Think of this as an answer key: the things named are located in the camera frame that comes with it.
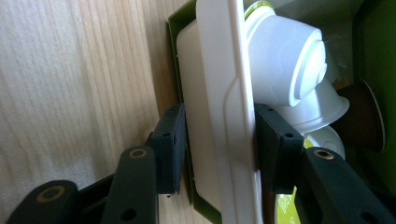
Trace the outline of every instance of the white plastic holder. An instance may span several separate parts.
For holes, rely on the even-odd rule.
[[[196,15],[214,134],[222,222],[262,223],[243,1],[199,0]]]

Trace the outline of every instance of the white plastic rim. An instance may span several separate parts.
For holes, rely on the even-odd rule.
[[[297,105],[326,72],[321,31],[267,6],[253,11],[246,26],[254,102]]]
[[[346,159],[344,144],[338,133],[330,126],[323,127],[311,133],[305,133],[304,139],[305,141],[309,141],[308,143],[304,142],[304,144],[308,146],[312,144],[309,147],[324,147],[337,153],[344,160]]]
[[[309,133],[340,119],[349,109],[349,101],[337,94],[332,84],[323,79],[296,106],[273,106],[299,133]]]
[[[379,107],[378,101],[376,100],[374,92],[371,89],[371,87],[369,86],[369,84],[367,84],[367,82],[364,81],[363,79],[361,81],[363,81],[363,83],[366,85],[367,89],[370,91],[371,95],[373,96],[375,108],[376,108],[376,111],[378,111],[379,122],[381,123],[381,133],[382,133],[382,143],[383,143],[383,145],[381,147],[381,151],[383,151],[385,149],[385,145],[387,143],[387,138],[386,138],[386,133],[385,133],[384,119],[382,118],[381,108]]]

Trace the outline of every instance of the green plastic part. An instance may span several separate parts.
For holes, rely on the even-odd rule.
[[[381,182],[370,184],[396,194],[396,1],[366,0],[354,20],[354,77],[372,88],[385,124],[386,146],[380,154],[363,150]]]
[[[253,3],[250,7],[247,8],[247,10],[245,11],[245,20],[248,19],[248,17],[250,16],[250,14],[256,10],[259,7],[271,7],[274,8],[270,2],[268,1],[257,1],[255,3]]]
[[[221,224],[221,213],[214,208],[212,205],[207,203],[201,198],[195,188],[193,180],[194,173],[192,168],[191,152],[187,150],[187,165],[189,168],[189,180],[190,180],[190,191],[191,191],[191,202],[194,206],[195,211],[203,215],[207,220],[214,224]]]

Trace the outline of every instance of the metal rivet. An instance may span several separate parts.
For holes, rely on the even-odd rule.
[[[147,155],[147,151],[145,149],[134,149],[129,153],[129,157],[131,157],[132,159],[139,159],[142,157],[145,157]]]
[[[64,186],[52,186],[41,191],[35,198],[39,203],[49,203],[64,195]]]
[[[334,155],[328,151],[325,151],[325,150],[316,149],[314,151],[314,153],[317,157],[322,158],[324,160],[330,161],[330,160],[334,159]]]

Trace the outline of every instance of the light wood grain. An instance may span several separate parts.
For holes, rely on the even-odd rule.
[[[34,187],[113,173],[177,101],[165,22],[185,1],[0,0],[0,223]],[[207,223],[185,189],[162,223]]]

